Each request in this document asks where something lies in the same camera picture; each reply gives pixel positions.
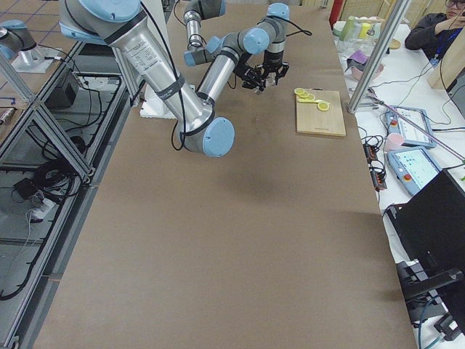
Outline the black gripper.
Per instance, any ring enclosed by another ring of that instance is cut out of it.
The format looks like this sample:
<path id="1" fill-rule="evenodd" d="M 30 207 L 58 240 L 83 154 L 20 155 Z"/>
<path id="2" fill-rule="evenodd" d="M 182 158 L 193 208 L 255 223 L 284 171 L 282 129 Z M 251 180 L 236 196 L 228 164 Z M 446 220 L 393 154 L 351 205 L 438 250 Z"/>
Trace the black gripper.
<path id="1" fill-rule="evenodd" d="M 255 89 L 257 86 L 264 87 L 261 75 L 248 65 L 238 65 L 238 77 L 243 82 L 243 88 Z"/>
<path id="2" fill-rule="evenodd" d="M 277 65 L 263 65 L 262 67 L 262 78 L 264 80 L 268 77 L 273 77 L 275 80 L 275 85 L 278 85 L 278 82 L 281 78 L 285 77 L 289 69 L 289 64 L 287 62 L 282 62 Z"/>

